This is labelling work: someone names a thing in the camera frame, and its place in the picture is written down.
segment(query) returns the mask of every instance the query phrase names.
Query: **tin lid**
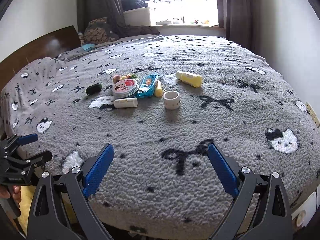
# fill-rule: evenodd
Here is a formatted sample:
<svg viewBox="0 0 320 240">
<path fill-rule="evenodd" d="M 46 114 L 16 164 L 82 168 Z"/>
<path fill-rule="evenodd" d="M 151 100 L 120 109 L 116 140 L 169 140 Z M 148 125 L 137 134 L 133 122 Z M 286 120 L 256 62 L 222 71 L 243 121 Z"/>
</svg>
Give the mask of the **tin lid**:
<svg viewBox="0 0 320 240">
<path fill-rule="evenodd" d="M 112 88 L 112 94 L 116 98 L 126 98 L 135 94 L 139 89 L 135 79 L 124 79 L 117 82 Z"/>
</svg>

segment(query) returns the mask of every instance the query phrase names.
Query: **white box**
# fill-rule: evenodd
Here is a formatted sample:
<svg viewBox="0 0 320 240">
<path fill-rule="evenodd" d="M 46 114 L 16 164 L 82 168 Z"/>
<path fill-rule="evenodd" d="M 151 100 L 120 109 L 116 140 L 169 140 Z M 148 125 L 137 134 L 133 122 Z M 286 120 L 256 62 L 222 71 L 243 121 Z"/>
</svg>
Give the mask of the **white box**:
<svg viewBox="0 0 320 240">
<path fill-rule="evenodd" d="M 126 25 L 151 26 L 150 7 L 142 7 L 123 12 Z"/>
</svg>

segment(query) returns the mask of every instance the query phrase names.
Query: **electrical outlet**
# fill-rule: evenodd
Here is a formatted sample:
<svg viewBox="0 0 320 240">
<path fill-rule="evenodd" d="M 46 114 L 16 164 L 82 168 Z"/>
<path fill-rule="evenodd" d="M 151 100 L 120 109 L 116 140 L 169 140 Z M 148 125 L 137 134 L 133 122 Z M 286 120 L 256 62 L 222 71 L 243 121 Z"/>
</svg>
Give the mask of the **electrical outlet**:
<svg viewBox="0 0 320 240">
<path fill-rule="evenodd" d="M 305 106 L 306 106 L 308 112 L 310 112 L 310 110 L 311 110 L 311 105 L 310 105 L 308 102 L 306 102 L 306 103 L 305 103 Z"/>
<path fill-rule="evenodd" d="M 310 114 L 312 120 L 316 117 L 316 113 L 313 111 L 312 108 L 310 109 L 309 114 Z"/>
<path fill-rule="evenodd" d="M 319 121 L 319 119 L 318 119 L 318 117 L 315 117 L 314 119 L 313 119 L 313 121 L 315 122 L 315 125 L 317 126 L 317 128 L 320 126 L 320 121 Z"/>
</svg>

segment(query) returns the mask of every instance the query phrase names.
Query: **bed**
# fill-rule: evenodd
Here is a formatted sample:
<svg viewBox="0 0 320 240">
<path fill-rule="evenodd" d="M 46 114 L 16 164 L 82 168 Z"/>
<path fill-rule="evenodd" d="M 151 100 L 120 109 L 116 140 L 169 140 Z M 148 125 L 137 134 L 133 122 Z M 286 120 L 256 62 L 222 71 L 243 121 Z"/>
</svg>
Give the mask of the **bed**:
<svg viewBox="0 0 320 240">
<path fill-rule="evenodd" d="M 203 85 L 178 82 L 177 70 L 201 75 Z M 158 73 L 164 91 L 180 92 L 180 108 L 165 110 L 156 97 L 114 108 L 112 76 L 127 73 L 139 82 Z M 102 91 L 86 95 L 95 83 Z M 90 202 L 102 222 L 141 235 L 196 240 L 214 231 L 232 198 L 208 160 L 213 141 L 240 166 L 278 171 L 292 211 L 320 183 L 320 136 L 306 107 L 264 58 L 223 37 L 136 37 L 37 59 L 0 102 L 8 136 L 39 135 L 20 156 L 52 151 L 44 167 L 52 174 L 112 144 L 114 160 Z"/>
</svg>

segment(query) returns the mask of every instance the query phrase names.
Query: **hand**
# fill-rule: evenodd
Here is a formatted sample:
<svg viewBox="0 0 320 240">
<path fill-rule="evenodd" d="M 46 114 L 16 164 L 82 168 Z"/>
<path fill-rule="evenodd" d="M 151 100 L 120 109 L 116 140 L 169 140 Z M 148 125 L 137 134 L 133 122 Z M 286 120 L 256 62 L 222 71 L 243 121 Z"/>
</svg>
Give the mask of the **hand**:
<svg viewBox="0 0 320 240">
<path fill-rule="evenodd" d="M 21 202 L 21 186 L 13 186 L 14 194 L 13 199 L 15 202 Z M 10 198 L 10 193 L 3 187 L 0 186 L 0 198 Z"/>
</svg>

